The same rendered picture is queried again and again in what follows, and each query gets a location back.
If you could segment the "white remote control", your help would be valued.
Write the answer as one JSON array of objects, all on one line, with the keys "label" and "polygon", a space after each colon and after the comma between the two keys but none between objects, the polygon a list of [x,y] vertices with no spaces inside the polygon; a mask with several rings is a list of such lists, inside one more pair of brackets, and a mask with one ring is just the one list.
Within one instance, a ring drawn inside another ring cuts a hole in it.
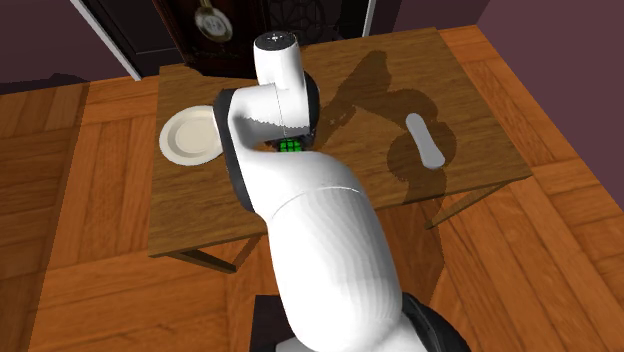
[{"label": "white remote control", "polygon": [[423,166],[430,170],[441,168],[445,164],[445,157],[434,142],[424,119],[417,113],[410,113],[406,117],[406,126],[417,146]]}]

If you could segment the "dark robot stand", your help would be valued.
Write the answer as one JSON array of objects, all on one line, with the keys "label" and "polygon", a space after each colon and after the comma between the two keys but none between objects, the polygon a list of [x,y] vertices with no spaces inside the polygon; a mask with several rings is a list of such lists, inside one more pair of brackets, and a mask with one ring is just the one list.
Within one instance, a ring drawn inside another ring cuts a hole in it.
[{"label": "dark robot stand", "polygon": [[276,352],[277,345],[294,337],[279,295],[256,295],[249,352]]}]

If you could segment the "dark wooden grandfather clock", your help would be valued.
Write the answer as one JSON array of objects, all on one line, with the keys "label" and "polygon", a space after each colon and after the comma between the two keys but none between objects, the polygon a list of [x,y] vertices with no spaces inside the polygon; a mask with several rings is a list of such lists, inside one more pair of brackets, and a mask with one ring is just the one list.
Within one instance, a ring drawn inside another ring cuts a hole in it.
[{"label": "dark wooden grandfather clock", "polygon": [[254,79],[253,42],[270,30],[266,0],[152,0],[187,67]]}]

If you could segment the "wooden table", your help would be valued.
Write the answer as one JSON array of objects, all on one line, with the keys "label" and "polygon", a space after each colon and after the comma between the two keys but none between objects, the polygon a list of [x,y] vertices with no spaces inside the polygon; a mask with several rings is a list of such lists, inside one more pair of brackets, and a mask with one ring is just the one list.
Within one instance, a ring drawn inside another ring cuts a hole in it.
[{"label": "wooden table", "polygon": [[[302,51],[320,89],[315,148],[349,166],[374,207],[458,195],[441,223],[530,169],[433,28],[327,42]],[[423,166],[406,126],[419,114],[445,164]],[[148,253],[204,263],[205,248],[265,231],[243,209],[223,159],[185,167],[154,156]]]}]

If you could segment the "white plate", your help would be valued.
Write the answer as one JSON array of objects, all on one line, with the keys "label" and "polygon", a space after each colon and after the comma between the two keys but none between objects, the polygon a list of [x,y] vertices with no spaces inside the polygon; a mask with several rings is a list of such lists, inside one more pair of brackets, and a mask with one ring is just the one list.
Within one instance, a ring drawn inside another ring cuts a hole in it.
[{"label": "white plate", "polygon": [[162,155],[181,166],[208,163],[223,153],[213,107],[188,107],[173,115],[158,137]]}]

